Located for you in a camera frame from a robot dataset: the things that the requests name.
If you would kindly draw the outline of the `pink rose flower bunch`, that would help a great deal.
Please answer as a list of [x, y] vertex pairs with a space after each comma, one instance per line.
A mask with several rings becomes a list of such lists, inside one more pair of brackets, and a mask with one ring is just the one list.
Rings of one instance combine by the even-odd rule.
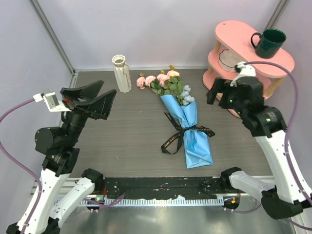
[[169, 66], [168, 72], [161, 70], [157, 76], [145, 77], [141, 73], [136, 80], [136, 86], [140, 89], [150, 88], [158, 96], [172, 95], [180, 105], [183, 104], [184, 83], [173, 65]]

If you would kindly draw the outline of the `black gold-lettered ribbon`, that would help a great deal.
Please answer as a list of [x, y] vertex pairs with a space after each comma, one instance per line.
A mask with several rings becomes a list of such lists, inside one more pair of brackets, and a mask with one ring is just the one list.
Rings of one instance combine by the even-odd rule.
[[[177, 124], [177, 122], [175, 121], [175, 119], [173, 118], [173, 116], [170, 113], [164, 112], [165, 116], [167, 117], [167, 119], [171, 122], [171, 124], [174, 126], [174, 128], [177, 130], [177, 133], [174, 134], [173, 136], [171, 136], [164, 144], [161, 145], [161, 151], [164, 154], [176, 154], [179, 149], [181, 148], [182, 144], [183, 144], [183, 137], [186, 131], [188, 130], [195, 130], [195, 131], [200, 131], [200, 132], [204, 132], [208, 137], [213, 137], [215, 136], [215, 132], [212, 131], [210, 128], [208, 127], [204, 127], [204, 126], [196, 126], [193, 125], [191, 127], [182, 127], [181, 125]], [[174, 153], [170, 153], [167, 148], [175, 141], [178, 140], [177, 142], [177, 146], [176, 146], [176, 151]]]

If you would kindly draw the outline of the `blue wrapping paper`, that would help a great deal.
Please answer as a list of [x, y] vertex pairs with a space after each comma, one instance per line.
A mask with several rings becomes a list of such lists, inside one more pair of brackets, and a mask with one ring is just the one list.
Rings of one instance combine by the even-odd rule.
[[[198, 111], [195, 101], [184, 106], [179, 105], [172, 95], [164, 95], [160, 98], [177, 124], [182, 127], [198, 126]], [[213, 165], [208, 138], [204, 132], [195, 130], [185, 132], [182, 147], [184, 147], [186, 167], [188, 169]]]

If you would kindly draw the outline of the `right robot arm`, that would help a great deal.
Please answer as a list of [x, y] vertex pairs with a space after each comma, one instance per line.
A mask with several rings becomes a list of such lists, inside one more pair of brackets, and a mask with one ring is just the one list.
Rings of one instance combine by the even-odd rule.
[[231, 86], [230, 80], [216, 78], [207, 93], [207, 103], [213, 104], [218, 93], [222, 94], [219, 106], [239, 114], [262, 149], [275, 179], [274, 184], [266, 183], [232, 167], [221, 173], [221, 189], [227, 193], [233, 190], [248, 193], [261, 202], [273, 219], [290, 218], [310, 208], [292, 175], [299, 168], [292, 150], [285, 149], [290, 146], [285, 143], [287, 125], [277, 108], [265, 105], [262, 82], [256, 77], [241, 77]]

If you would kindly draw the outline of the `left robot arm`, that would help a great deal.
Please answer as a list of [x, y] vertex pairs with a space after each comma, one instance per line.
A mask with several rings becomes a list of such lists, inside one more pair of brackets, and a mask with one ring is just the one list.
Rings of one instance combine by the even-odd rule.
[[98, 80], [79, 88], [62, 88], [61, 100], [54, 92], [33, 96], [43, 101], [50, 112], [61, 114], [62, 125], [45, 127], [35, 134], [36, 151], [44, 155], [38, 184], [21, 219], [7, 228], [9, 234], [58, 234], [66, 219], [86, 196], [100, 194], [104, 188], [103, 175], [93, 169], [85, 170], [78, 183], [61, 200], [57, 196], [69, 178], [79, 155], [78, 138], [88, 119], [106, 120], [110, 114], [116, 90], [104, 94], [104, 82]]

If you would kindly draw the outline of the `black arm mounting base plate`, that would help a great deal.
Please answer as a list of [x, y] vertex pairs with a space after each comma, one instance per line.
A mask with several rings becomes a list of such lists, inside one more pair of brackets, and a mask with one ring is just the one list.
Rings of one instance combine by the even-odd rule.
[[168, 200], [182, 196], [190, 199], [214, 199], [225, 194], [220, 178], [214, 177], [107, 177], [95, 188], [94, 195], [116, 199]]

